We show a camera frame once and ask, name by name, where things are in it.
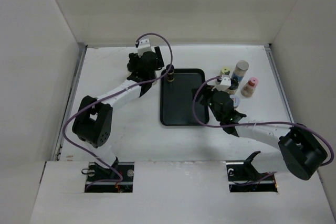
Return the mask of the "red-label white-lid jar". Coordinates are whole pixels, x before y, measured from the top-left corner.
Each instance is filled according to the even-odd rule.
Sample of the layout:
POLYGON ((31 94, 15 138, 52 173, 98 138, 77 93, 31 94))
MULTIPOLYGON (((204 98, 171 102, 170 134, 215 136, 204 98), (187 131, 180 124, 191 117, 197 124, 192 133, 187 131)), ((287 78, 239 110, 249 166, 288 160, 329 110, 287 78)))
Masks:
POLYGON ((240 105, 240 98, 237 95, 230 95, 230 98, 233 100, 234 108, 238 108, 238 106, 240 105))

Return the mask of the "small black-cap spice bottle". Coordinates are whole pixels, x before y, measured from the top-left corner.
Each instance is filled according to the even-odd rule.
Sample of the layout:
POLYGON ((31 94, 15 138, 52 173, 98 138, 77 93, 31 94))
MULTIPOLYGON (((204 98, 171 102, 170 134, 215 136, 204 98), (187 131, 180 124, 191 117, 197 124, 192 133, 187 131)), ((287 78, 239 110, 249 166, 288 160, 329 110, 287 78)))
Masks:
POLYGON ((166 66, 166 79, 168 82, 173 82, 174 81, 174 72, 175 72, 175 68, 172 64, 169 64, 166 66))

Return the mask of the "pink-cap seasoning bottle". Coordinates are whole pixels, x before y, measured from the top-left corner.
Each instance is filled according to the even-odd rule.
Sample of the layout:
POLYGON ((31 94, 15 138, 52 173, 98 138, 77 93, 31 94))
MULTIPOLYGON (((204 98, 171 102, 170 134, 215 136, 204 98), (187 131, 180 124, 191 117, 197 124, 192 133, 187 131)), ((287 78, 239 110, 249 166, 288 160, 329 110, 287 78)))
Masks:
POLYGON ((258 82, 259 80, 256 77, 251 77, 241 89, 241 94, 244 97, 250 98, 258 86, 258 82))

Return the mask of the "yellow-cap seasoning bottle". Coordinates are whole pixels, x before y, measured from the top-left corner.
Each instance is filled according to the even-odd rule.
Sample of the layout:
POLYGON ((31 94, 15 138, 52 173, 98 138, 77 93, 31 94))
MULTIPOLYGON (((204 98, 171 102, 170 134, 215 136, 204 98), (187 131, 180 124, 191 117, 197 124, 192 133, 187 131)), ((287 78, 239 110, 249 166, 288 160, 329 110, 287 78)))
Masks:
POLYGON ((222 67, 219 73, 219 76, 230 77, 231 69, 230 67, 222 67))

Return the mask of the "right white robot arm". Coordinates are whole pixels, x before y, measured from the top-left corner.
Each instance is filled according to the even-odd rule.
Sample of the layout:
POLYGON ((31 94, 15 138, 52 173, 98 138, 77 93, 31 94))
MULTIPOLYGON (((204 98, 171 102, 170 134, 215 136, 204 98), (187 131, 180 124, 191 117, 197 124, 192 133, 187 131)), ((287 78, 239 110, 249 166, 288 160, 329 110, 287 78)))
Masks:
POLYGON ((323 138, 302 124, 290 122, 261 122, 238 112, 225 91, 202 84, 193 89, 193 103, 210 108, 216 121, 226 134, 249 138, 278 149, 283 161, 294 176, 309 180, 321 166, 334 160, 334 152, 323 138))

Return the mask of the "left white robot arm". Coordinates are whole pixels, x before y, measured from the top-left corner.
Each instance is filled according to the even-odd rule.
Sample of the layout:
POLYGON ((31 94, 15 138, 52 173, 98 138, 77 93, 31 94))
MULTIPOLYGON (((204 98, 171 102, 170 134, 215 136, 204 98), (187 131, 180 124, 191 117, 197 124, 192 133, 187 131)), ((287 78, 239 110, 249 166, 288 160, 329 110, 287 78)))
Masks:
POLYGON ((104 180, 113 181, 118 175, 118 168, 113 165, 117 158, 112 152, 111 145, 107 143, 111 133, 113 112, 147 93, 152 88, 156 71, 163 67, 159 47, 153 49, 145 47, 138 49, 137 53, 130 53, 127 64, 129 76, 106 96, 122 90, 124 92, 93 105, 75 117, 72 132, 85 142, 89 151, 98 156, 98 165, 101 166, 99 173, 104 180))

